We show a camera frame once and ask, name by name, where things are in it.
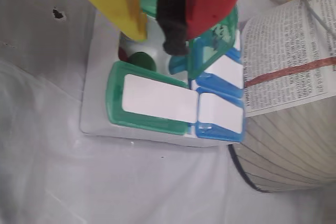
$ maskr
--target newspaper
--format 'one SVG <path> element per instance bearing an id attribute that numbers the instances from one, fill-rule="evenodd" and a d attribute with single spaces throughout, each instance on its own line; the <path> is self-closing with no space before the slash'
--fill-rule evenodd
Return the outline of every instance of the newspaper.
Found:
<path id="1" fill-rule="evenodd" d="M 308 0 L 336 32 L 336 0 Z M 336 40 L 302 0 L 250 19 L 242 33 L 244 81 L 265 73 L 336 56 Z M 245 89 L 246 115 L 278 111 L 336 95 L 336 67 L 328 66 Z"/>

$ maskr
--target red stripe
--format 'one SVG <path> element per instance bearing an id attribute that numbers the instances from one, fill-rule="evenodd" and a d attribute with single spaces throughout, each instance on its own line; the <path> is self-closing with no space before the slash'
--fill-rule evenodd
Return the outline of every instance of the red stripe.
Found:
<path id="1" fill-rule="evenodd" d="M 315 60 L 307 64 L 303 64 L 296 67 L 290 67 L 290 68 L 284 68 L 272 73 L 266 73 L 262 74 L 261 76 L 258 76 L 250 81 L 247 81 L 244 83 L 245 88 L 251 87 L 253 85 L 265 82 L 265 81 L 271 81 L 274 79 L 277 79 L 279 77 L 288 76 L 290 74 L 295 73 L 301 73 L 306 72 L 315 68 L 325 67 L 325 66 L 331 66 L 336 65 L 336 57 L 331 57 L 327 59 L 321 59 L 321 60 Z"/>

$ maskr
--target black spot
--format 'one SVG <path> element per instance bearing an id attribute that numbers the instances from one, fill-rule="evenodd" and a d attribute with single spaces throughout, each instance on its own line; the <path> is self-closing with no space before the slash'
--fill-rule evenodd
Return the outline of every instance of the black spot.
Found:
<path id="1" fill-rule="evenodd" d="M 64 18 L 63 14 L 57 11 L 56 9 L 53 9 L 52 11 L 56 19 Z"/>

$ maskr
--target white fabric surface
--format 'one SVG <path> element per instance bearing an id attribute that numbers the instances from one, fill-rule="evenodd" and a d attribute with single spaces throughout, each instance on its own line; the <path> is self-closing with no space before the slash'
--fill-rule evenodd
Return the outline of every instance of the white fabric surface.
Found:
<path id="1" fill-rule="evenodd" d="M 3 223 L 319 223 L 319 191 L 258 193 L 224 147 L 85 136 L 86 0 L 0 0 L 0 13 Z"/>

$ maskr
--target pill organizer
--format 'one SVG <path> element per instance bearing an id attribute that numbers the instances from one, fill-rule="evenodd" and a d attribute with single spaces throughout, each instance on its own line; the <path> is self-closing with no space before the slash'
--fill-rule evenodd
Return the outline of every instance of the pill organizer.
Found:
<path id="1" fill-rule="evenodd" d="M 163 51 L 155 2 L 141 0 L 147 36 L 133 41 L 97 11 L 80 127 L 90 135 L 207 147 L 244 137 L 243 66 L 237 10 L 189 41 L 190 54 Z"/>

